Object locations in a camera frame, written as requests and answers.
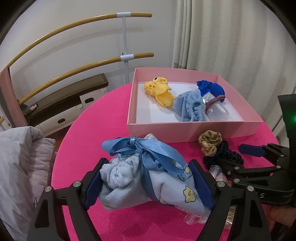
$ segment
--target clear plastic bottle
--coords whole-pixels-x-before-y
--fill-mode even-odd
[[[203,97],[203,102],[210,102],[215,97],[207,92]],[[229,118],[228,110],[220,103],[220,101],[215,102],[208,110],[207,115],[211,121],[227,121]]]

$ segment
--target cartoon print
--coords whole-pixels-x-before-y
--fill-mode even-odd
[[[179,179],[183,182],[185,182],[191,176],[192,176],[192,172],[189,169],[189,167],[186,167],[185,171],[181,175],[178,175]]]
[[[183,194],[185,196],[185,202],[186,203],[194,202],[196,200],[194,191],[188,186],[185,186],[185,187],[186,188],[183,190]]]
[[[187,174],[190,173],[190,169],[189,169],[189,167],[186,167],[186,168],[185,168],[185,172],[186,172]]]

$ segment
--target tan scrunchie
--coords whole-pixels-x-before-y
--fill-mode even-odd
[[[221,134],[214,131],[206,131],[201,133],[198,143],[202,148],[205,156],[214,156],[217,152],[216,146],[222,142]]]

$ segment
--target pink table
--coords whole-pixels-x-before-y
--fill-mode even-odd
[[[55,161],[52,186],[55,189],[70,186],[81,180],[86,172],[92,170],[101,157],[110,156],[101,149],[103,141],[126,137],[127,115],[131,84],[122,86],[106,94],[73,123],[67,132]],[[229,148],[238,151],[242,143],[266,145],[277,143],[271,130],[263,123],[255,135],[227,139]],[[197,159],[202,164],[203,153],[196,142],[172,143],[187,162]],[[243,156],[246,168],[272,166],[264,158]],[[69,210],[64,207],[65,220],[72,241],[78,240],[71,222]],[[189,226],[183,219],[185,213],[174,208],[148,202],[136,207],[117,211],[105,211],[98,200],[88,214],[105,240],[196,240],[203,225]],[[220,240],[226,240],[228,230],[224,230]]]

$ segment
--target yellow crochet toy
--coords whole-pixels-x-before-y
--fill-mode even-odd
[[[148,81],[144,84],[144,90],[155,97],[157,102],[163,107],[171,107],[173,106],[174,96],[169,90],[172,90],[168,86],[168,81],[163,77],[156,77],[152,81]]]

